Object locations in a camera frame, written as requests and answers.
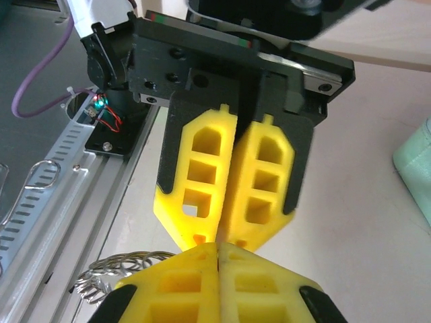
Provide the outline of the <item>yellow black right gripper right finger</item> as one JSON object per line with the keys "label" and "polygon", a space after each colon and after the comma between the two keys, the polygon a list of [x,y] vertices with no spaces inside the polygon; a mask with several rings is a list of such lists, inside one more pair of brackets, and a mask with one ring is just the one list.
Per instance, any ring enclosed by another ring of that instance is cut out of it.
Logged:
{"label": "yellow black right gripper right finger", "polygon": [[222,322],[346,322],[315,281],[233,244],[218,246]]}

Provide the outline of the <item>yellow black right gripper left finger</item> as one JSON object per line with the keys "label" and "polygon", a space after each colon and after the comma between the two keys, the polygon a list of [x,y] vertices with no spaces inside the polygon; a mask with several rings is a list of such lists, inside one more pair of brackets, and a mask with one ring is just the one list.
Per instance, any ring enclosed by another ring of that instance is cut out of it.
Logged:
{"label": "yellow black right gripper left finger", "polygon": [[89,321],[219,322],[217,245],[198,245],[121,279]]}

